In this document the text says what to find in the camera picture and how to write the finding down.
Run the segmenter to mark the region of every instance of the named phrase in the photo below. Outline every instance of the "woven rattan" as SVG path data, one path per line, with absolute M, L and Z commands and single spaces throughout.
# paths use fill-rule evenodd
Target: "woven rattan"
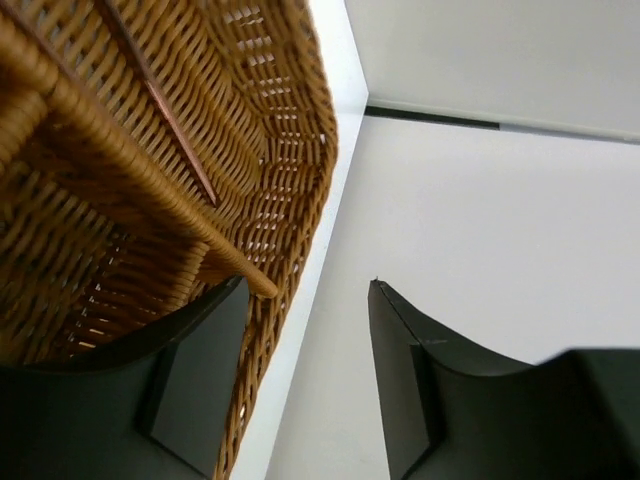
M 328 194 L 331 97 L 304 2 L 111 3 L 216 205 L 103 10 L 0 0 L 0 361 L 67 358 L 246 276 L 227 478 Z

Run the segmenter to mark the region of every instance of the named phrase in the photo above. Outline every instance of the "dark trim strip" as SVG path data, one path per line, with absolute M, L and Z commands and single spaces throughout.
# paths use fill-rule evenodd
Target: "dark trim strip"
M 524 127 L 521 125 L 511 125 L 508 123 L 501 123 L 500 130 L 503 132 L 512 133 L 528 133 L 532 135 L 544 135 L 546 137 L 560 137 L 560 138 L 573 138 L 576 140 L 590 140 L 592 142 L 609 142 L 609 143 L 622 143 L 625 145 L 639 145 L 640 140 L 632 138 L 624 138 L 624 136 L 613 137 L 607 135 L 593 135 L 588 133 L 573 133 L 561 130 L 550 130 L 546 128 L 534 128 Z
M 367 105 L 367 108 L 364 110 L 364 114 L 369 117 L 395 118 L 397 120 L 412 120 L 415 122 L 441 123 L 444 125 L 456 125 L 459 127 L 500 130 L 500 124 L 496 122 L 448 117 L 446 115 L 433 115 L 431 113 L 410 112 L 407 110 L 397 110 L 395 108 L 374 107 L 372 105 Z

